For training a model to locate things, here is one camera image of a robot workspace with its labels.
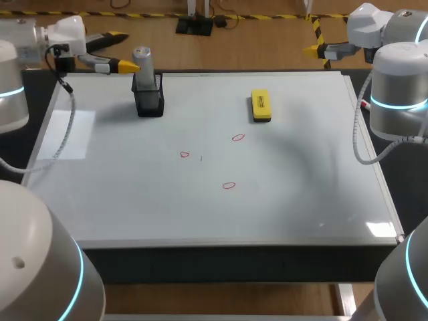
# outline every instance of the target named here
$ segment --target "whiteboard eraser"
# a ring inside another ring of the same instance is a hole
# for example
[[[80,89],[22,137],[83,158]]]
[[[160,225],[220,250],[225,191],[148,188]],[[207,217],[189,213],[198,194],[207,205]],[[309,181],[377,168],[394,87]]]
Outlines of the whiteboard eraser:
[[[272,110],[270,108],[268,90],[252,90],[251,103],[253,105],[253,120],[255,122],[270,122],[270,120],[272,119]]]

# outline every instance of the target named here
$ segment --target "power cord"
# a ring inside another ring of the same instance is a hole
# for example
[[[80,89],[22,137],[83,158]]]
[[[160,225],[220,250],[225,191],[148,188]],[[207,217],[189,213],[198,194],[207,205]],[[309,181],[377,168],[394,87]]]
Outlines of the power cord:
[[[112,9],[124,9],[126,7],[128,7],[131,4],[131,0],[128,0],[128,2],[125,5],[121,5],[119,7],[113,5],[113,0],[110,0],[110,8]]]
[[[211,10],[213,10],[213,14],[210,16],[210,18],[214,18],[215,17],[215,9],[214,6],[211,4],[211,0],[209,0],[209,7],[211,8]]]
[[[70,120],[68,121],[66,133],[64,134],[64,138],[60,144],[60,147],[57,149],[56,153],[52,156],[52,158],[49,160],[48,163],[40,166],[40,167],[33,167],[32,169],[19,169],[17,167],[13,167],[9,165],[4,159],[0,158],[0,166],[7,169],[8,171],[11,171],[13,173],[17,174],[25,174],[25,173],[35,173],[42,171],[51,165],[60,157],[61,152],[63,151],[64,147],[66,146],[68,137],[70,136],[70,132],[72,131],[73,121],[74,121],[74,115],[76,114],[76,98],[74,97],[73,88],[65,82],[61,77],[58,71],[54,70],[49,63],[49,60],[47,59],[47,55],[51,52],[53,49],[53,52],[58,52],[58,50],[69,50],[68,45],[51,45],[49,46],[45,51],[45,61],[49,68],[49,70],[54,74],[56,77],[56,80],[58,83],[66,90],[66,92],[70,95],[70,100],[72,102],[71,112],[70,112]]]
[[[223,10],[223,11],[228,11],[228,12],[233,12],[233,14],[235,14],[235,15],[236,15],[236,23],[235,23],[235,25],[234,25],[233,27],[230,27],[230,28],[226,28],[226,26],[224,27],[224,28],[225,28],[225,29],[227,29],[227,30],[235,29],[235,28],[238,26],[238,24],[239,24],[239,15],[238,15],[238,12],[236,12],[236,11],[235,11],[235,10],[233,10],[233,9],[226,9],[226,8],[224,8],[224,7],[220,4],[219,0],[216,0],[216,4],[217,4],[217,6],[218,6],[221,10]]]

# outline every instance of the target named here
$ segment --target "marker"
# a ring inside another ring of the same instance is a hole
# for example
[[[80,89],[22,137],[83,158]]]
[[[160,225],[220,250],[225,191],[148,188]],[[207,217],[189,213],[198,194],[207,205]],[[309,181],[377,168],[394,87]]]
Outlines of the marker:
[[[370,102],[367,102],[366,100],[361,100],[361,107],[364,108],[365,110],[370,111],[372,108],[372,105],[370,105]]]

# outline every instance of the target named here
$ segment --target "red circle drawing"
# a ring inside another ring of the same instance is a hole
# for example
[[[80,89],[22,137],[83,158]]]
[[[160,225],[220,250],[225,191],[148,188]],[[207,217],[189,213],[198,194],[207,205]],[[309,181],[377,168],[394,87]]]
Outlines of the red circle drawing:
[[[242,138],[244,138],[245,137],[245,134],[238,134],[238,135],[236,135],[236,136],[234,136],[234,137],[232,137],[232,140],[234,141],[234,142],[239,142]]]
[[[232,188],[234,188],[236,186],[236,183],[234,183],[234,182],[228,182],[228,183],[224,183],[223,184],[223,188],[224,189],[232,189]]]

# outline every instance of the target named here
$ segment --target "white table surface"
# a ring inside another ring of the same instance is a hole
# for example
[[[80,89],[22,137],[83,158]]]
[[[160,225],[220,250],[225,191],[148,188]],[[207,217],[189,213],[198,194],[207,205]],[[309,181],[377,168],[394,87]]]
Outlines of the white table surface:
[[[85,248],[379,245],[403,233],[380,166],[353,155],[356,98],[339,72],[164,74],[162,118],[136,115],[130,76],[66,81],[78,102],[70,141],[23,182]],[[257,88],[269,90],[269,123],[251,120]],[[68,110],[57,86],[36,166],[59,146]]]

